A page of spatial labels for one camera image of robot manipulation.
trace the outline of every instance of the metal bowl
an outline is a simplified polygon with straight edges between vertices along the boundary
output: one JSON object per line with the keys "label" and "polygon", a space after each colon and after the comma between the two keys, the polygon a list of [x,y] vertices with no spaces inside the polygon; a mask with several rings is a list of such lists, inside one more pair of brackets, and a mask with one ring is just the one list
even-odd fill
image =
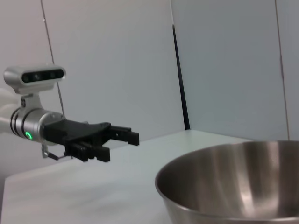
{"label": "metal bowl", "polygon": [[299,141],[201,149],[156,177],[174,224],[299,223]]}

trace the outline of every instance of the table surface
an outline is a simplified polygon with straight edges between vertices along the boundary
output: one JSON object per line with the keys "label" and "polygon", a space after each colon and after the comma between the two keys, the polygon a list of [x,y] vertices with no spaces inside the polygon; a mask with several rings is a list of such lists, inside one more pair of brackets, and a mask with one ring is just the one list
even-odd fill
{"label": "table surface", "polygon": [[71,160],[10,176],[1,223],[171,224],[154,184],[162,166],[200,148],[243,141],[188,130],[113,149],[109,163]]}

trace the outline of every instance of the white wall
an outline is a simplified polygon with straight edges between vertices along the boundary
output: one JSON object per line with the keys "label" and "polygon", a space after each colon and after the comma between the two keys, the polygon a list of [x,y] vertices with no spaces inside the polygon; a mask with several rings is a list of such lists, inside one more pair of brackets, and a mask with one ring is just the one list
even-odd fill
{"label": "white wall", "polygon": [[169,0],[44,0],[69,119],[184,130]]}
{"label": "white wall", "polygon": [[171,3],[191,129],[287,139],[275,1]]}
{"label": "white wall", "polygon": [[278,0],[277,11],[290,140],[299,140],[299,1]]}
{"label": "white wall", "polygon": [[[51,62],[40,1],[0,1],[0,30],[0,88],[13,92],[2,78],[6,67]],[[41,98],[45,108],[61,111],[56,88],[42,93]],[[40,148],[40,144],[13,135],[0,135],[0,211],[5,177],[55,163],[43,159]],[[54,151],[61,154],[62,150],[58,146]]]}

